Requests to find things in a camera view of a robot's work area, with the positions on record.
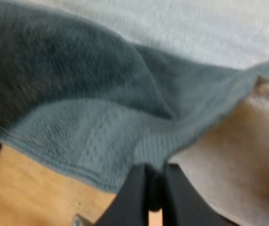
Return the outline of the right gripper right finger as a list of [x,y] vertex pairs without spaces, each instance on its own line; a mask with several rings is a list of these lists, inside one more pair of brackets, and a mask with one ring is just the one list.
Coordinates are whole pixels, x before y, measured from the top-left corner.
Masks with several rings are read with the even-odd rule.
[[164,170],[165,199],[162,205],[165,226],[234,226],[214,211],[197,192],[180,166],[167,164]]

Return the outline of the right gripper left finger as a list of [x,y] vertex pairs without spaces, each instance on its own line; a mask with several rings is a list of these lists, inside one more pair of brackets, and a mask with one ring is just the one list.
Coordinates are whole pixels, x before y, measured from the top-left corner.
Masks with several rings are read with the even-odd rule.
[[161,174],[150,165],[133,166],[116,198],[96,226],[147,226],[149,211],[161,209]]

